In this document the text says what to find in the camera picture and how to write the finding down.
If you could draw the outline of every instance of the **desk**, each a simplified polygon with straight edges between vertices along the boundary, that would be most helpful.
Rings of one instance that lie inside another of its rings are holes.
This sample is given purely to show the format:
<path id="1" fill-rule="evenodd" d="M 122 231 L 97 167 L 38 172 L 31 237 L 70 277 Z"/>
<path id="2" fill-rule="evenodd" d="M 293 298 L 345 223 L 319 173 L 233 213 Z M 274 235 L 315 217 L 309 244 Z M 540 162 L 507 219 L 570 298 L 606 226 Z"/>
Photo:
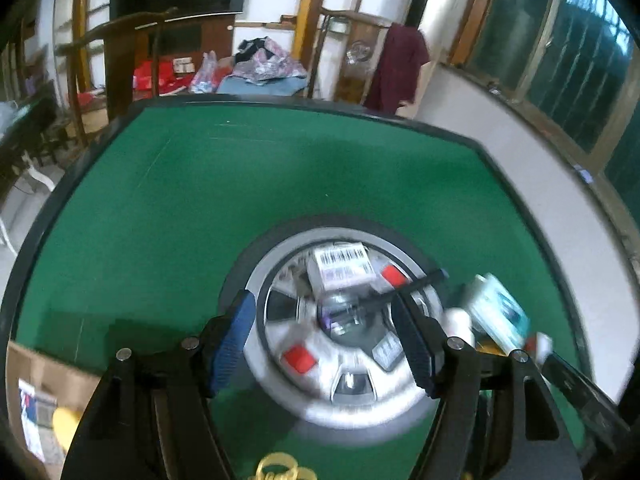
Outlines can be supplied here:
<path id="1" fill-rule="evenodd" d="M 359 107 L 232 96 L 144 100 L 110 124 L 25 241 L 0 335 L 10 329 L 18 343 L 98 373 L 123 346 L 168 348 L 216 314 L 223 280 L 247 245 L 315 214 L 394 229 L 454 284 L 492 272 L 533 330 L 550 334 L 572 364 L 580 354 L 584 362 L 557 264 L 481 146 Z M 556 398 L 579 440 L 575 414 Z M 238 478 L 270 450 L 290 452 L 319 478 L 407 478 L 430 424 L 350 449 L 290 431 L 278 410 L 247 386 L 212 403 Z"/>

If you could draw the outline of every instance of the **wire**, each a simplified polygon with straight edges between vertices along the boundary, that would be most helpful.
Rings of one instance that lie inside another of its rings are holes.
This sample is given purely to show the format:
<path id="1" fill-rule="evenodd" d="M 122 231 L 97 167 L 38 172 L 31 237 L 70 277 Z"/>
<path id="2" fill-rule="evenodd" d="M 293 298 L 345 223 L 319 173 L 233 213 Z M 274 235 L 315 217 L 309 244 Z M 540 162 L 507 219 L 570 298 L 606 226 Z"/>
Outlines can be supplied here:
<path id="1" fill-rule="evenodd" d="M 36 194 L 36 192 L 35 192 L 35 191 L 25 191 L 25 190 L 23 190 L 23 189 L 20 189 L 20 188 L 19 188 L 18 186 L 16 186 L 15 184 L 14 184 L 14 187 L 15 187 L 15 189 L 17 189 L 18 191 L 23 192 L 25 195 L 35 195 L 35 194 Z"/>

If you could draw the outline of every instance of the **wooden chair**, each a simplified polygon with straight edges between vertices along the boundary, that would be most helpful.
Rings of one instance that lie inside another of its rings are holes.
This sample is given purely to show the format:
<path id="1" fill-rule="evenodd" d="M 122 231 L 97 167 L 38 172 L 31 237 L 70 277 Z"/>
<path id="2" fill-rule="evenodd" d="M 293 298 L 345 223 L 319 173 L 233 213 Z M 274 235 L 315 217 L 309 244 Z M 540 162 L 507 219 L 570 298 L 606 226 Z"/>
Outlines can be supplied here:
<path id="1" fill-rule="evenodd" d="M 314 95 L 314 87 L 316 86 L 316 78 L 318 77 L 318 64 L 322 54 L 324 40 L 329 32 L 331 20 L 334 18 L 348 22 L 349 37 L 342 56 L 340 64 L 340 73 L 335 86 L 334 101 L 345 101 L 358 104 L 366 95 L 370 84 L 370 75 L 376 69 L 382 44 L 386 34 L 386 30 L 391 27 L 392 21 L 381 16 L 373 14 L 365 14 L 356 10 L 329 10 L 322 8 L 320 14 L 324 15 L 322 25 L 318 32 L 318 41 L 309 70 L 309 83 L 306 87 L 306 97 L 312 98 Z M 358 72 L 366 72 L 366 74 L 353 74 L 350 63 L 348 62 L 348 53 L 354 49 L 363 50 L 366 48 L 369 53 L 362 60 L 357 60 Z"/>
<path id="2" fill-rule="evenodd" d="M 82 111 L 78 101 L 78 51 L 96 40 L 104 41 L 104 69 L 106 75 L 107 117 L 110 121 L 126 113 L 133 101 L 133 71 L 135 69 L 135 32 L 137 28 L 157 27 L 158 34 L 152 45 L 152 89 L 153 97 L 158 96 L 158 44 L 163 23 L 174 13 L 136 12 L 116 20 L 98 25 L 73 43 L 60 44 L 55 48 L 57 56 L 66 57 L 66 84 L 72 122 L 80 144 L 85 147 L 88 139 L 82 124 Z"/>

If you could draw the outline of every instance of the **green tabletop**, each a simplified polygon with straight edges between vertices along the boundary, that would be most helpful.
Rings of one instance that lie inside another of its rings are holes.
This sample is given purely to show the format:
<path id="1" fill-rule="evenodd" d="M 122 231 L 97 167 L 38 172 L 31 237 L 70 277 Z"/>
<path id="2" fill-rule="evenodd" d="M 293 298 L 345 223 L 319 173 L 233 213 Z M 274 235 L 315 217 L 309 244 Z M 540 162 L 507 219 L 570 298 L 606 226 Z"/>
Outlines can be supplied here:
<path id="1" fill-rule="evenodd" d="M 120 347 L 167 349 L 216 314 L 223 280 L 248 244 L 315 214 L 395 229 L 453 283 L 493 273 L 532 329 L 578 364 L 552 271 L 472 148 L 383 121 L 241 104 L 150 107 L 126 126 L 44 243 L 16 339 L 98 373 Z M 236 388 L 212 404 L 239 478 L 272 450 L 292 453 L 321 479 L 406 478 L 430 424 L 349 449 L 287 431 L 270 402 L 256 388 Z M 559 403 L 580 439 L 575 414 Z"/>

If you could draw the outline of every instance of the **maroon shirt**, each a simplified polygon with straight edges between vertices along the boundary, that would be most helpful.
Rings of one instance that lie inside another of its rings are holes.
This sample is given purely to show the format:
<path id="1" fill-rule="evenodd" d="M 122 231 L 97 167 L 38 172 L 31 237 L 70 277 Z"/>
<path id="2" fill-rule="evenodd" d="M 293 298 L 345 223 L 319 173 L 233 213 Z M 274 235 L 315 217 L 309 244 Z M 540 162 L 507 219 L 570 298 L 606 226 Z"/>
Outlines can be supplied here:
<path id="1" fill-rule="evenodd" d="M 420 67 L 427 62 L 429 53 L 422 33 L 415 27 L 391 25 L 364 101 L 365 107 L 395 114 L 400 101 L 413 102 Z"/>

